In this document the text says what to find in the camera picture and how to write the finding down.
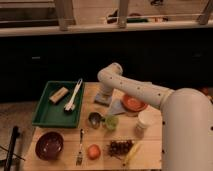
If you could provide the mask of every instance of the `tray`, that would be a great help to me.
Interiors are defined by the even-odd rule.
[[[48,81],[37,105],[32,125],[40,127],[76,128],[80,119],[84,83],[82,83],[75,97],[75,109],[69,113],[64,112],[64,105],[70,100],[76,83],[77,81]],[[69,90],[68,95],[57,104],[53,104],[49,100],[49,97],[63,86]]]

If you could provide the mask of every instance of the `orange plate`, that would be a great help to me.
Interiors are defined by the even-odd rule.
[[[148,106],[143,101],[140,101],[134,97],[131,97],[128,94],[125,94],[123,96],[122,103],[125,108],[127,108],[128,110],[134,111],[134,112],[139,112],[141,110],[144,110]]]

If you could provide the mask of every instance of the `wooden board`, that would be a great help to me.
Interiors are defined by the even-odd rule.
[[[86,83],[85,92],[81,110],[81,119],[76,129],[58,129],[58,128],[36,128],[31,146],[26,155],[25,170],[115,170],[125,169],[122,161],[107,154],[107,148],[111,140],[128,140],[134,142],[140,141],[141,148],[130,162],[128,169],[160,169],[161,168],[161,124],[162,118],[159,110],[148,106],[147,111],[152,111],[156,122],[150,126],[142,136],[136,130],[137,117],[129,117],[126,114],[119,115],[119,124],[116,131],[110,132],[104,126],[93,129],[88,123],[90,112],[99,112],[103,116],[108,107],[94,103],[94,97],[98,92],[98,83]],[[113,99],[120,99],[123,93],[115,90]],[[81,166],[76,166],[76,156],[79,147],[79,131],[83,128],[85,131],[83,141],[84,159]],[[64,148],[58,160],[54,162],[42,161],[35,154],[36,142],[46,132],[59,132],[64,138]],[[102,155],[97,160],[87,158],[86,149],[91,144],[100,146]]]

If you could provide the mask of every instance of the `brown bowl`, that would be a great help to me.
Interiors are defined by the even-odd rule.
[[[62,148],[63,137],[57,132],[48,132],[39,138],[35,152],[42,160],[55,160]]]

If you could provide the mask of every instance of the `white utensil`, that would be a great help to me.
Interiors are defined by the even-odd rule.
[[[73,91],[73,94],[72,94],[72,97],[71,97],[70,101],[67,104],[65,104],[65,106],[64,106],[64,110],[65,111],[70,111],[70,110],[74,110],[75,109],[75,105],[74,105],[75,96],[78,93],[78,90],[80,89],[82,82],[83,82],[83,79],[80,78],[78,80],[76,86],[75,86],[75,89]]]

